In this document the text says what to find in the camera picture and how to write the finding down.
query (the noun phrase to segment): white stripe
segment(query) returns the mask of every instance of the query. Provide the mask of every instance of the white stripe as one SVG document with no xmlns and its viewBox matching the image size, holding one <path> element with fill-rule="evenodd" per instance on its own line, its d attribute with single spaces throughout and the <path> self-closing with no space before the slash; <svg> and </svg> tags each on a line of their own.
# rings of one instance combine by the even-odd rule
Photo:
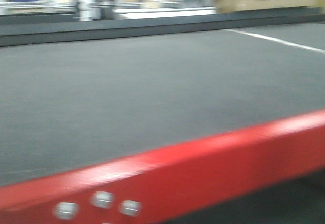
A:
<svg viewBox="0 0 325 224">
<path fill-rule="evenodd" d="M 281 40 L 281 39 L 277 39 L 277 38 L 273 38 L 273 37 L 269 37 L 269 36 L 265 36 L 265 35 L 259 35 L 259 34 L 239 31 L 239 30 L 235 30 L 235 29 L 222 29 L 222 30 L 234 32 L 234 33 L 238 33 L 238 34 L 242 34 L 242 35 L 249 35 L 249 36 L 253 36 L 256 38 L 277 42 L 277 43 L 280 43 L 283 45 L 288 45 L 288 46 L 292 46 L 292 47 L 296 47 L 296 48 L 300 48 L 300 49 L 304 49 L 304 50 L 309 50 L 309 51 L 314 51 L 317 53 L 325 54 L 325 50 L 322 50 L 322 49 L 318 49 L 318 48 L 314 48 L 314 47 L 310 47 L 310 46 L 306 46 L 306 45 L 300 45 L 300 44 L 296 44 L 296 43 L 293 43 L 290 41 Z"/>
</svg>

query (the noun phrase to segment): red metal frame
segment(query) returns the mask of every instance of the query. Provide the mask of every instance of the red metal frame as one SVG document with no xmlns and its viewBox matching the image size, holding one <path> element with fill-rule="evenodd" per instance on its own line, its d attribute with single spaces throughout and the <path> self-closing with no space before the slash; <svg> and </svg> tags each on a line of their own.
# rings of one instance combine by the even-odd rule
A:
<svg viewBox="0 0 325 224">
<path fill-rule="evenodd" d="M 325 110 L 0 188 L 0 223 L 159 223 L 323 167 Z M 90 204 L 96 191 L 112 208 Z M 123 200 L 140 214 L 121 214 Z M 73 220 L 53 215 L 59 202 L 79 205 Z"/>
</svg>

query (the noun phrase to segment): red beam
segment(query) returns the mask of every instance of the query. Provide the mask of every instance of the red beam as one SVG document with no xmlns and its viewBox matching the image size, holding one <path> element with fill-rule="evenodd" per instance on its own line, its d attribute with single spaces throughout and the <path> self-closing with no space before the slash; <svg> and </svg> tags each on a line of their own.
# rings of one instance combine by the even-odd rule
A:
<svg viewBox="0 0 325 224">
<path fill-rule="evenodd" d="M 325 167 L 325 110 L 0 188 L 1 224 L 158 223 Z M 110 209 L 91 205 L 113 193 Z M 136 217 L 120 213 L 140 202 Z M 75 218 L 54 216 L 59 202 Z"/>
</svg>

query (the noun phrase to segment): silver button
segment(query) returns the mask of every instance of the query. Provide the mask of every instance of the silver button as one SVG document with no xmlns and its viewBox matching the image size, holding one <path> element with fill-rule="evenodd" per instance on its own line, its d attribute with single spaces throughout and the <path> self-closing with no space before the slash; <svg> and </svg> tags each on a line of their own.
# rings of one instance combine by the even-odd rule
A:
<svg viewBox="0 0 325 224">
<path fill-rule="evenodd" d="M 72 220 L 78 212 L 78 205 L 75 203 L 61 202 L 55 207 L 54 214 L 60 220 Z"/>
<path fill-rule="evenodd" d="M 111 208 L 114 200 L 114 195 L 109 192 L 96 192 L 92 198 L 91 203 L 96 207 L 108 209 Z"/>
<path fill-rule="evenodd" d="M 133 200 L 124 200 L 120 206 L 120 212 L 128 216 L 137 216 L 140 214 L 141 203 Z"/>
</svg>

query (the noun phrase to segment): gray conveyor belt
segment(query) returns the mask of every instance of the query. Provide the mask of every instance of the gray conveyor belt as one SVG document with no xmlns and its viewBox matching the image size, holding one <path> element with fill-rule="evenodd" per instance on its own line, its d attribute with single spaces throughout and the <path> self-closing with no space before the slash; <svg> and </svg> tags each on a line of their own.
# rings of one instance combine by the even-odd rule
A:
<svg viewBox="0 0 325 224">
<path fill-rule="evenodd" d="M 325 48 L 321 23 L 242 30 Z M 0 185 L 320 109 L 324 89 L 324 54 L 226 30 L 0 48 Z"/>
</svg>

